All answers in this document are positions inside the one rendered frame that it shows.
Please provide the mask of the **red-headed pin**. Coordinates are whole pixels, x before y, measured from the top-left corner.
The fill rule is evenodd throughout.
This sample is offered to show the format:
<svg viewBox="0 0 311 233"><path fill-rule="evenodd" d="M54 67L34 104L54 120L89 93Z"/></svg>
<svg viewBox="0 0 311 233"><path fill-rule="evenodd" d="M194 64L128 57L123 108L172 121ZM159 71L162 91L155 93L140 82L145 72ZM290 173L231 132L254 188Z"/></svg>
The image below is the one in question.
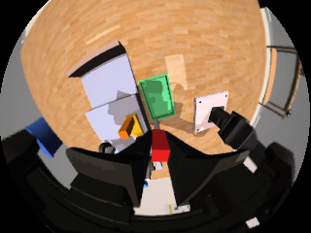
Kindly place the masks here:
<svg viewBox="0 0 311 233"><path fill-rule="evenodd" d="M167 162L170 148L164 129L159 129L158 120L155 122L155 128L152 128L152 162Z"/></svg>

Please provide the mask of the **small blue wheeled trolley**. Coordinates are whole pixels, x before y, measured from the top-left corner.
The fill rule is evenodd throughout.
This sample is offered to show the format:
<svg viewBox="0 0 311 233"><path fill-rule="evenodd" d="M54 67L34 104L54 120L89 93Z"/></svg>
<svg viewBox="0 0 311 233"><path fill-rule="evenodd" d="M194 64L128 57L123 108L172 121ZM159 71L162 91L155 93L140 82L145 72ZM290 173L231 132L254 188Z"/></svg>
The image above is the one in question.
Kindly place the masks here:
<svg viewBox="0 0 311 233"><path fill-rule="evenodd" d="M136 140L139 140L141 136L136 137ZM136 141L135 140L135 141ZM102 143L100 148L98 148L98 152L108 152L109 154L114 154L116 152L116 148L112 147L110 143ZM156 169L156 163L152 162L152 157L149 158L148 170L147 170L147 179L144 181L144 187L148 187L147 181L151 179L151 171Z"/></svg>

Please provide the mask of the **yellow wheel chock with orange handle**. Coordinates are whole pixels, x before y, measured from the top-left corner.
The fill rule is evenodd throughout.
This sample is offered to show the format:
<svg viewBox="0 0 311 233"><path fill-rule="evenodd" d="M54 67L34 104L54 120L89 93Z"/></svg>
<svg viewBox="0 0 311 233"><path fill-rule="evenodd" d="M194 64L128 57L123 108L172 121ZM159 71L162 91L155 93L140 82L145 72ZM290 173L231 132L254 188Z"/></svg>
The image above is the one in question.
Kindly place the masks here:
<svg viewBox="0 0 311 233"><path fill-rule="evenodd" d="M126 116L124 124L121 125L120 131L118 131L118 135L121 136L121 139L128 139L131 137L129 135L139 137L144 135L143 125L141 125L141 121L137 114L132 114L132 116Z"/></svg>

